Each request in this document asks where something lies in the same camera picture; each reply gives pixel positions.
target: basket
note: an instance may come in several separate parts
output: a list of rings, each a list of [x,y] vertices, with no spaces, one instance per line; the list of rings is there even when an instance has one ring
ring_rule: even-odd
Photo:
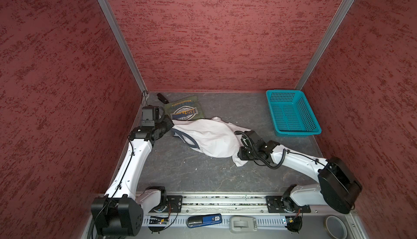
[[[300,90],[267,90],[269,112],[275,135],[306,137],[321,133],[306,96]]]

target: red textured wall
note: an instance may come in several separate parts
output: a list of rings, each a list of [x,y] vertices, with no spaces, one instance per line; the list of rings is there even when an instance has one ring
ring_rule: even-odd
[[[417,234],[417,0],[356,0],[303,91],[371,238]]]
[[[0,238],[78,238],[141,93],[97,0],[0,0]]]
[[[149,90],[294,88],[341,0],[109,0]]]

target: white arm segment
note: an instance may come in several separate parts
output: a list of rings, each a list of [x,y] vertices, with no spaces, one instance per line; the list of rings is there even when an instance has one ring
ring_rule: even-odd
[[[117,190],[116,194],[114,194],[113,197],[118,198],[122,197],[123,194],[127,194],[128,198],[132,198],[133,200],[135,200],[136,187],[138,186],[139,176],[141,175],[143,165],[145,164],[145,160],[148,157],[151,150],[151,142],[145,141],[144,139],[135,138],[128,144],[128,151],[119,169],[119,172],[117,173],[112,185],[106,191],[106,194],[108,194],[109,197],[112,197],[112,195],[115,193],[117,186],[120,183],[120,180],[124,173],[122,183],[120,184],[121,188]],[[156,203],[156,205],[159,204],[160,199],[161,192],[159,191],[158,202]]]
[[[318,170],[323,169],[324,166],[327,164],[327,161],[326,161],[325,158],[317,158],[317,157],[314,157],[314,156],[310,156],[310,155],[307,155],[307,154],[303,154],[303,153],[291,150],[291,149],[285,147],[284,145],[279,145],[279,146],[276,146],[272,150],[272,154],[271,154],[272,161],[275,164],[278,164],[279,161],[281,161],[282,151],[284,149],[289,150],[290,152],[293,152],[293,153],[300,154],[300,155],[296,155],[296,154],[292,154],[292,153],[286,154],[284,162],[282,163],[283,166],[287,166],[289,168],[297,170],[298,172],[301,172],[301,173],[311,177],[317,183],[319,182],[319,178],[318,178],[319,172],[318,172]],[[314,160],[318,159],[319,162],[323,165],[321,165],[320,163],[315,163],[313,160],[310,160],[306,157],[314,159]]]

